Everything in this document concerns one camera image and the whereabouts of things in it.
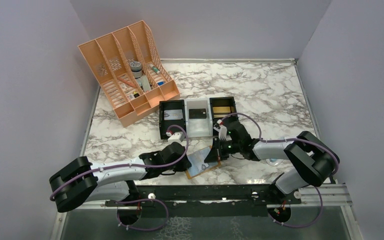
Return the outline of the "white silver card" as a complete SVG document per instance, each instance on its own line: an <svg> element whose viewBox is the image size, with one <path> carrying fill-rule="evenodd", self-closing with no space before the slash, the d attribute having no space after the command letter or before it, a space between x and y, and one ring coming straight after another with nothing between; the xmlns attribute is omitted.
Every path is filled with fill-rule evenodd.
<svg viewBox="0 0 384 240"><path fill-rule="evenodd" d="M163 119L165 121L182 120L183 111L181 109L169 109L163 111Z"/></svg>

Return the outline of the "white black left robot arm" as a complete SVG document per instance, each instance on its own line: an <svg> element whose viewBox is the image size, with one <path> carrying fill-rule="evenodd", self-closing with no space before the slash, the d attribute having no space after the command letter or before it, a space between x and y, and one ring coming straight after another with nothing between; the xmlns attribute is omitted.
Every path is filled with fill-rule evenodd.
<svg viewBox="0 0 384 240"><path fill-rule="evenodd" d="M128 181L159 177L166 171L184 172L190 167L188 146L172 142L164 149L113 163L92 163L80 156L49 178L57 211L72 211L85 202L123 200L131 193Z"/></svg>

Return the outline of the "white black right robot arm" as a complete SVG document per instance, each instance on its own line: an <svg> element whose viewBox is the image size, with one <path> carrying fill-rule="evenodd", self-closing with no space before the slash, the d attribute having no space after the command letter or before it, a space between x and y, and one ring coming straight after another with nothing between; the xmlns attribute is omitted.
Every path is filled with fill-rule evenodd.
<svg viewBox="0 0 384 240"><path fill-rule="evenodd" d="M293 169L282 173L269 185L267 196L271 198L280 200L299 188L319 187L339 169L339 157L309 131L293 138L267 140L252 138L239 121L224 125L218 120L214 129L218 136L213 138L205 163L223 161L237 153L249 161L291 162Z"/></svg>

